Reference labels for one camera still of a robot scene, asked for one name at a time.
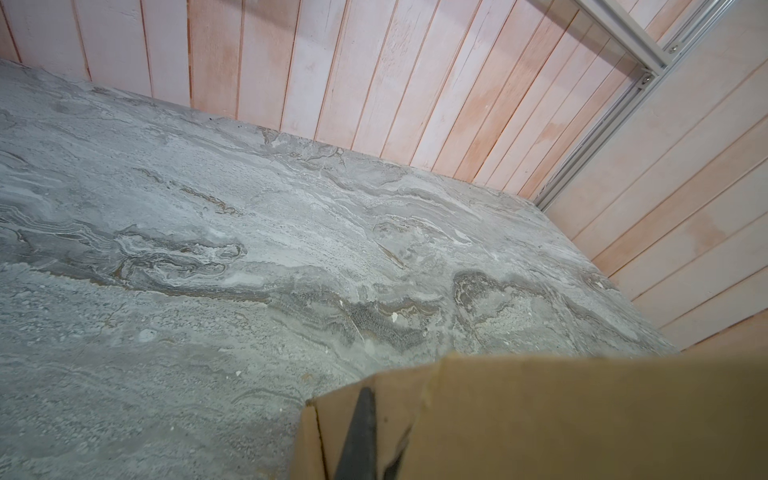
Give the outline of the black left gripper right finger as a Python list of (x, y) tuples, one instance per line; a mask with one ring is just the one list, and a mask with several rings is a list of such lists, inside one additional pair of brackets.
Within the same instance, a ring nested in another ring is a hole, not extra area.
[(401, 439), (399, 440), (393, 458), (387, 463), (386, 468), (383, 471), (383, 480), (396, 480), (399, 475), (402, 460), (407, 451), (412, 428), (408, 427)]

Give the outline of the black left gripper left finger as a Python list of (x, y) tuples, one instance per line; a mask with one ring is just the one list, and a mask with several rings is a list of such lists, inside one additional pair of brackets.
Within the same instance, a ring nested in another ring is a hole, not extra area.
[(375, 393), (363, 387), (336, 468), (336, 480), (377, 478), (377, 420)]

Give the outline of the brown cardboard box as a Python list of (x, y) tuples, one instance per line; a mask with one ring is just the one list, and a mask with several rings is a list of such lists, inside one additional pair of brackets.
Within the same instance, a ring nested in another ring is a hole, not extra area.
[(310, 399), (290, 475), (335, 479), (360, 390), (375, 393), (377, 478), (763, 479), (763, 357), (448, 356)]

